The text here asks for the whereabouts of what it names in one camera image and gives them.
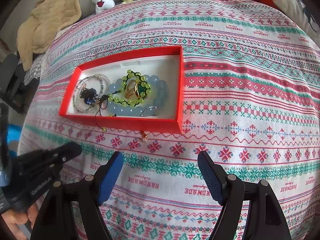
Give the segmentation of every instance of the floor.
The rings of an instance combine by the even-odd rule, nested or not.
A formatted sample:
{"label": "floor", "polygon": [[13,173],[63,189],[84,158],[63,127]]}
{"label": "floor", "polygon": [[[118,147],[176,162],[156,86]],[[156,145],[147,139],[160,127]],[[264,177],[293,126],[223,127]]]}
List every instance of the floor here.
{"label": "floor", "polygon": [[0,38],[8,45],[11,52],[16,51],[19,26],[28,19],[29,13],[38,0],[21,0],[0,30]]}

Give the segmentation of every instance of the hand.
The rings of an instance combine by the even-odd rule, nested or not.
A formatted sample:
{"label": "hand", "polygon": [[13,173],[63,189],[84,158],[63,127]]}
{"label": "hand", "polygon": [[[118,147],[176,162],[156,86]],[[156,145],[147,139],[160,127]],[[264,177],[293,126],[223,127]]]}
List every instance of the hand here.
{"label": "hand", "polygon": [[36,217],[38,215],[38,207],[36,204],[33,204],[28,210],[27,213],[17,213],[13,210],[8,210],[7,212],[2,214],[3,220],[6,222],[8,228],[13,233],[13,235],[17,238],[17,240],[27,240],[26,236],[19,229],[17,225],[23,225],[28,220],[31,221],[31,228],[35,224]]}

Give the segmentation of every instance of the red heart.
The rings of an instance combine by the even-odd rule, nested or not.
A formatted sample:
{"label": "red heart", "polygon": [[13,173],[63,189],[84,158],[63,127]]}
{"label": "red heart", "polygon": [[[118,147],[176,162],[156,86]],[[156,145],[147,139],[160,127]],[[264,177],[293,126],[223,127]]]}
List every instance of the red heart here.
{"label": "red heart", "polygon": [[104,4],[103,1],[97,2],[98,7],[102,7],[103,4]]}

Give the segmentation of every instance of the red box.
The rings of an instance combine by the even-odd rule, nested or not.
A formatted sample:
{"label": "red box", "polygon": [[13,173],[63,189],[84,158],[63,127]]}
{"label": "red box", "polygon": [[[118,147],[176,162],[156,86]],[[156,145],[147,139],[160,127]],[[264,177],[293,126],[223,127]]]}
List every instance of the red box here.
{"label": "red box", "polygon": [[[92,116],[87,114],[68,114],[68,106],[72,100],[73,92],[77,81],[82,71],[101,66],[104,64],[120,62],[128,59],[137,59],[154,56],[166,56],[166,55],[178,55],[179,56],[179,72],[177,78],[177,96],[176,96],[176,112],[173,119],[161,119],[161,118],[147,118],[147,117],[109,117],[109,116]],[[107,57],[98,58],[84,64],[79,65],[69,82],[67,90],[64,94],[62,104],[59,110],[59,115],[74,122],[101,127],[116,128],[124,130],[139,130],[150,131],[159,133],[179,133],[182,131],[182,109],[183,109],[183,89],[184,89],[184,66],[183,66],[183,54],[181,46],[168,46],[168,47],[155,47],[148,49],[137,49],[118,54],[113,54]]]}

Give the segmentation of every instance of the patterned tablecloth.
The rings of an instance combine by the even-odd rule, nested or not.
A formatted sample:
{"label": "patterned tablecloth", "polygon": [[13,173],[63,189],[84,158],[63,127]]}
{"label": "patterned tablecloth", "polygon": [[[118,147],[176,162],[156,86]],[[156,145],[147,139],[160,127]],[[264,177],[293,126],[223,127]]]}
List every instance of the patterned tablecloth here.
{"label": "patterned tablecloth", "polygon": [[[58,116],[81,63],[156,46],[183,46],[183,135],[82,126]],[[207,239],[221,207],[197,167],[206,150],[227,173],[270,182],[292,239],[319,217],[319,48],[281,12],[251,0],[138,0],[92,15],[50,46],[20,153],[70,140],[83,153],[65,182],[93,174],[113,151],[124,167],[101,207],[115,239]],[[76,223],[86,238],[79,209]],[[241,239],[244,202],[235,239]]]}

